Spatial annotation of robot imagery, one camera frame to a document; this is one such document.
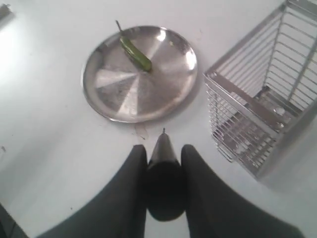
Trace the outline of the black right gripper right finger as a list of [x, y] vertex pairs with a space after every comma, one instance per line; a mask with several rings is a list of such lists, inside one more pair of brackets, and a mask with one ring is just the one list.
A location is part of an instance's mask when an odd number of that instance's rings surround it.
[[181, 149], [187, 188], [186, 217], [192, 238], [303, 238], [304, 233], [234, 191], [193, 145]]

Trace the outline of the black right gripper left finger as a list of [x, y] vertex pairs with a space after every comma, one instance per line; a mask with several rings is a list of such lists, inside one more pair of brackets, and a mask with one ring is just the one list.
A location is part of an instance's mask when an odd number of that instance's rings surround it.
[[145, 233], [146, 206], [143, 176], [147, 154], [135, 145], [111, 181], [84, 207], [42, 238], [142, 238]]

